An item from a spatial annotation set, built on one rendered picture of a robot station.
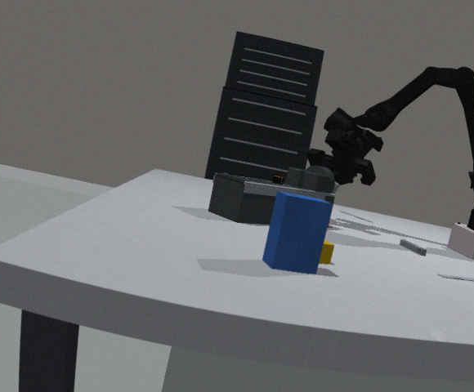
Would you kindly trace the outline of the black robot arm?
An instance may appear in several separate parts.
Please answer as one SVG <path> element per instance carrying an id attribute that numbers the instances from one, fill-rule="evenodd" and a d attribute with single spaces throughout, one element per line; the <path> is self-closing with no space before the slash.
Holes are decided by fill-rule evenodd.
<path id="1" fill-rule="evenodd" d="M 366 155 L 371 149 L 380 152 L 383 146 L 382 137 L 376 137 L 372 132 L 360 127 L 385 131 L 403 108 L 434 84 L 456 89 L 462 102 L 473 159 L 473 172 L 468 172 L 468 175 L 471 179 L 470 188 L 474 190 L 474 72 L 467 67 L 427 67 L 393 97 L 373 105 L 363 115 L 355 118 L 338 107 L 328 116 L 324 125 L 324 129 L 329 132 L 324 142 L 333 148 L 332 155 L 338 150 L 348 152 L 352 158 L 358 141 L 365 147 Z"/>

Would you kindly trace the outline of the blue block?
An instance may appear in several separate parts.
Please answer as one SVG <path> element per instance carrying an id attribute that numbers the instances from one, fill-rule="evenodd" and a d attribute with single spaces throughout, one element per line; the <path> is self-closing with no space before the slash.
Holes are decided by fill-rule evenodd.
<path id="1" fill-rule="evenodd" d="M 263 260 L 273 270 L 316 274 L 332 203 L 277 191 Z"/>

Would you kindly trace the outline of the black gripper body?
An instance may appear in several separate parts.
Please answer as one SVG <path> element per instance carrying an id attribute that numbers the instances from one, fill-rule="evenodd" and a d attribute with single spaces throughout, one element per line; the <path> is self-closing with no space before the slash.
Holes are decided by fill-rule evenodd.
<path id="1" fill-rule="evenodd" d="M 357 149 L 353 157 L 351 158 L 348 152 L 336 151 L 335 155 L 326 154 L 325 151 L 319 149 L 310 149 L 306 156 L 311 166 L 321 167 L 320 158 L 329 158 L 333 171 L 338 161 L 346 162 L 350 168 L 352 178 L 357 177 L 356 173 L 362 174 L 360 179 L 362 185 L 371 185 L 376 179 L 376 175 L 373 169 L 371 161 L 364 159 L 366 155 L 365 147 L 358 141 Z"/>

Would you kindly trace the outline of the yellow cube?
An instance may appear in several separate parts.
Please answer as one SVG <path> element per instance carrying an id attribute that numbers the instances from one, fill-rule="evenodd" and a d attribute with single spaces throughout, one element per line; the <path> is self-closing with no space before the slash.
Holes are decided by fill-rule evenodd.
<path id="1" fill-rule="evenodd" d="M 321 252 L 320 263 L 330 265 L 333 255 L 334 244 L 324 241 L 323 250 Z"/>

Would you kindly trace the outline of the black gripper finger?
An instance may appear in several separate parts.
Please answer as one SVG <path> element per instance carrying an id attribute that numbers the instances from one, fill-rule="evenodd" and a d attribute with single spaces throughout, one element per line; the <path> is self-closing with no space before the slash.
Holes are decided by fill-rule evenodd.
<path id="1" fill-rule="evenodd" d="M 354 182 L 348 164 L 343 161 L 337 162 L 335 170 L 333 171 L 333 177 L 339 185 Z"/>
<path id="2" fill-rule="evenodd" d="M 329 161 L 329 158 L 320 158 L 320 164 L 322 167 L 328 168 L 331 172 L 333 172 L 331 162 Z"/>

